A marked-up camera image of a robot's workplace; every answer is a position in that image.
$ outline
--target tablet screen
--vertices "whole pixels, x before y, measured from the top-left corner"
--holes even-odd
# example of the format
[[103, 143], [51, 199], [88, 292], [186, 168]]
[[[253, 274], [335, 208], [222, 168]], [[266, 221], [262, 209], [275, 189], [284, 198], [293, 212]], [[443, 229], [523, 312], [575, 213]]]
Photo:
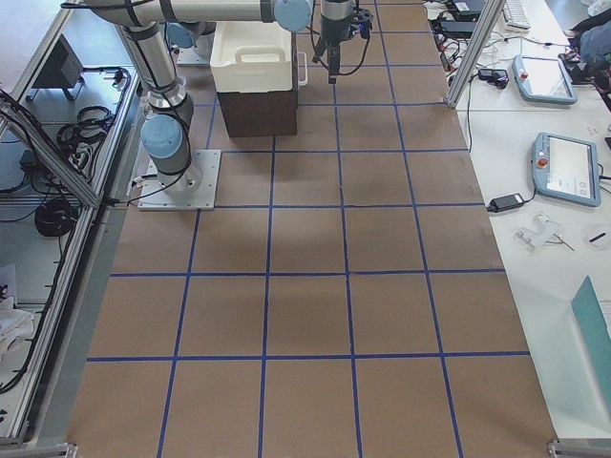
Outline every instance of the tablet screen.
[[592, 198], [590, 147], [583, 143], [549, 137], [550, 169], [547, 188], [559, 193]]
[[528, 73], [528, 83], [533, 95], [550, 95], [559, 98], [571, 96], [559, 62], [548, 59], [522, 57], [524, 70]]

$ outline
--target brown tiled surface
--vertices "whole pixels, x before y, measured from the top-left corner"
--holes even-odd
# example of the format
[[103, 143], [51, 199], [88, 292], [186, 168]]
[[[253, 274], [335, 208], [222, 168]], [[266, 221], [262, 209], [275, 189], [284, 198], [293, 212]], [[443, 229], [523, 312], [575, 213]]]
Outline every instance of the brown tiled surface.
[[[69, 434], [83, 456], [545, 453], [424, 9], [362, 5], [382, 26], [366, 66], [333, 87], [309, 62], [295, 136], [229, 138], [209, 71], [184, 72], [192, 145], [223, 150], [218, 207], [128, 211]], [[342, 45], [343, 70], [364, 44]]]

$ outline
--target blue tablet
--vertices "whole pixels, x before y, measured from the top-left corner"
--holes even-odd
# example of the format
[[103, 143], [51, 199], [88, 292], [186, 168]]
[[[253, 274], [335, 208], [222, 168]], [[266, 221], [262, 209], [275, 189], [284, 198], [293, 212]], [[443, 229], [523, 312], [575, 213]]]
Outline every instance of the blue tablet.
[[513, 68], [519, 93], [525, 100], [562, 105], [577, 102], [571, 77], [560, 59], [519, 55]]
[[540, 133], [533, 143], [533, 182], [538, 194], [598, 207], [596, 145], [568, 136]]

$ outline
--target round blue cap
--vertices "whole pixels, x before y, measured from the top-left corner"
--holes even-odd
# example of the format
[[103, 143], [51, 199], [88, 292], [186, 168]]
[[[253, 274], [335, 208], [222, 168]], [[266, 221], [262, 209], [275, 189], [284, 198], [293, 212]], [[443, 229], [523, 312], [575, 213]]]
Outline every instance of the round blue cap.
[[276, 21], [288, 31], [300, 31], [307, 27], [311, 15], [311, 0], [278, 0], [274, 5]]
[[140, 130], [142, 144], [155, 159], [167, 159], [179, 150], [182, 128], [178, 121], [167, 114], [148, 119]]
[[195, 37], [193, 33], [181, 24], [169, 22], [167, 28], [168, 41], [173, 45], [188, 50], [195, 46]]

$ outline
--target white bin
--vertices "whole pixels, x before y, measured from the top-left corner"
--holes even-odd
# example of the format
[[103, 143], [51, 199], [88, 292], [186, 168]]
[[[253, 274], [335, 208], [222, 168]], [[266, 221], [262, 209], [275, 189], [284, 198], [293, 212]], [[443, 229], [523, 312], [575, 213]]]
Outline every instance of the white bin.
[[218, 22], [210, 68], [220, 93], [289, 91], [290, 31], [276, 23]]

